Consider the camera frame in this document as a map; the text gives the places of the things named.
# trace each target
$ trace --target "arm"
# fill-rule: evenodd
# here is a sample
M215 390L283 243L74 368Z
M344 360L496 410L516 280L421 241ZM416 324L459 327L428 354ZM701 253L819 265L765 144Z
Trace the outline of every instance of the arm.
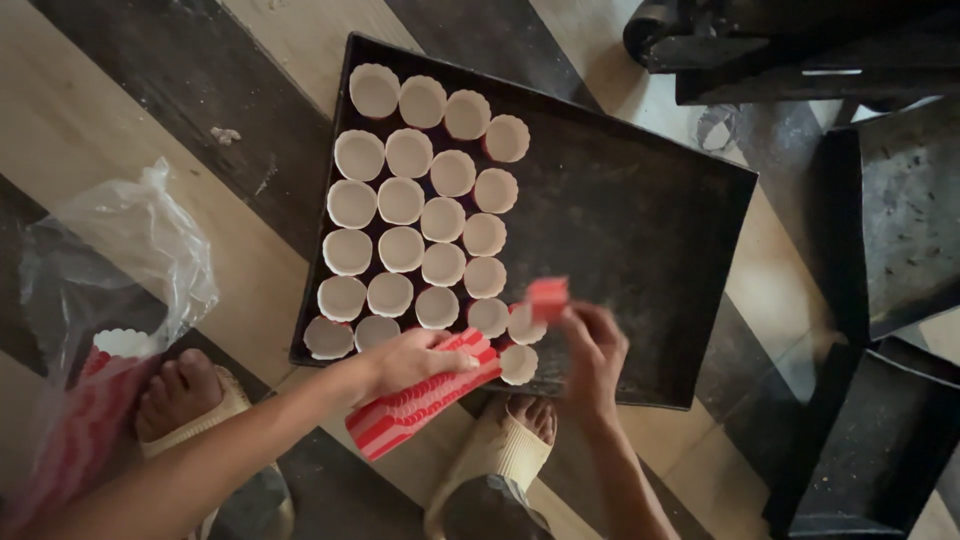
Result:
M475 358L427 350L449 336L414 330L322 370L294 390L229 418L37 520L30 538L185 538L253 474L334 410L363 405Z
M587 435L611 538L680 540L616 414L616 382L630 343L601 307L574 302L561 324L570 349L565 400Z

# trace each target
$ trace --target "foot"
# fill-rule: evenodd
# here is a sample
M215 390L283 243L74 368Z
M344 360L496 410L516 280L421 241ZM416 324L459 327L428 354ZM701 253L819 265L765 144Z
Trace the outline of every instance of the foot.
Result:
M531 431L541 441L553 446L557 436L557 425L553 401L535 396L510 396L507 410L522 426Z
M158 440L206 414L224 399L213 363L196 349L164 362L159 375L140 398L136 435L141 442Z

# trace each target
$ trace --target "beige slipper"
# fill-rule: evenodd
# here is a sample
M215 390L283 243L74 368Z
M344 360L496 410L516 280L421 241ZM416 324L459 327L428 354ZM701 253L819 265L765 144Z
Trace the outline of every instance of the beige slipper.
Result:
M227 420L231 416L236 416L251 407L250 399L240 386L240 382L233 374L222 366L213 366L217 371L217 380L220 382L220 388L223 390L224 399L211 408L206 414L203 414L191 422L180 426L166 435L158 438L156 441L140 443L140 450L147 459L155 457L165 450L169 450L190 437L202 433L217 424ZM280 473L276 462L270 464L277 474ZM217 511L214 510L206 516L204 522L198 525L188 536L189 540L206 540L210 534L210 528L217 517ZM294 525L294 504L290 497L284 499L283 503L277 508L277 517L271 523L269 538L271 540L284 540L293 533Z
M525 494L553 450L507 410L508 396L494 398L473 425L467 443L433 496L423 517L428 540L444 540L441 511L446 500L465 481L500 475L516 482ZM557 411L554 409L554 426Z

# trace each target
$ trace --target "baking tray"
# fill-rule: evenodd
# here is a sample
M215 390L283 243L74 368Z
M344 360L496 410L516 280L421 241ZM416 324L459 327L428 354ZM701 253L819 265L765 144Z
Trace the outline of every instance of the baking tray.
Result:
M960 367L834 345L763 510L780 538L906 538L960 442Z
M828 135L825 295L866 345L960 305L960 101Z
M490 101L494 115L512 114L527 124L530 150L514 163L490 161L478 141L451 140L443 126L424 131L435 153L462 150L474 159L477 171L496 166L519 182L516 205L500 216L508 237L496 256L507 268L507 286L499 298L510 304L523 298L534 278L569 276L571 294L608 305L631 339L616 399L623 404L689 408L756 173L615 118L356 33L347 41L334 117L336 135L359 129L385 140L404 127L398 112L370 120L353 108L348 76L354 66L368 62L390 67L401 81L427 75L440 81L447 93L461 88L479 91ZM318 151L332 153L332 143ZM329 162L330 170L321 180L327 187L339 180L332 157ZM384 167L371 186L379 188L389 176ZM436 196L426 179L420 184L427 198ZM469 196L457 200L468 215L477 211ZM317 289L331 275L320 246L332 227L323 212L317 254L290 348L294 364L330 363L315 360L302 336L320 314ZM375 242L386 227L376 216L365 232ZM381 271L374 257L360 279L369 282ZM419 271L406 276L415 289L423 287ZM463 283L451 288L464 305L468 296ZM364 307L357 320L368 314ZM402 329L416 324L413 308L397 321ZM462 312L451 329L465 327ZM551 331L534 348L540 367L533 380L520 387L500 381L490 387L560 395L567 362L561 337Z

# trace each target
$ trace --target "black metal equipment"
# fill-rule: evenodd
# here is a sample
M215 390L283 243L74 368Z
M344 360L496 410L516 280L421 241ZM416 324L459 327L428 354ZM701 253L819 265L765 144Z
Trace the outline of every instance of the black metal equipment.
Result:
M646 0L623 40L678 105L960 94L949 0Z

